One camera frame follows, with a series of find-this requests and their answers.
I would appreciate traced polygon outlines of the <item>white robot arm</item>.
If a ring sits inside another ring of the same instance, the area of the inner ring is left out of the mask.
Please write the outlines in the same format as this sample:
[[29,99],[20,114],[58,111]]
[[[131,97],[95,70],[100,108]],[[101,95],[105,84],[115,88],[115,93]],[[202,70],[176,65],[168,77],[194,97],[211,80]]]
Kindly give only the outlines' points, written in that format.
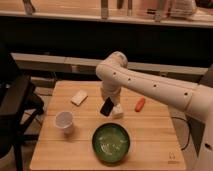
[[193,171],[213,171],[213,87],[127,69],[127,57],[113,52],[96,66],[102,80],[101,94],[115,105],[125,87],[185,112],[205,124],[199,155]]

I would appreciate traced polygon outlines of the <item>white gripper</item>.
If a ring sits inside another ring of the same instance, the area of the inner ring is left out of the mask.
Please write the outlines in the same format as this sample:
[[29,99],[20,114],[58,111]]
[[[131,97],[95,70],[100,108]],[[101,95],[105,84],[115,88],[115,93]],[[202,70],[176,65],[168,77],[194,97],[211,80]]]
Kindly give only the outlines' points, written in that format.
[[100,85],[101,96],[104,101],[110,99],[114,105],[120,103],[121,87],[102,82]]

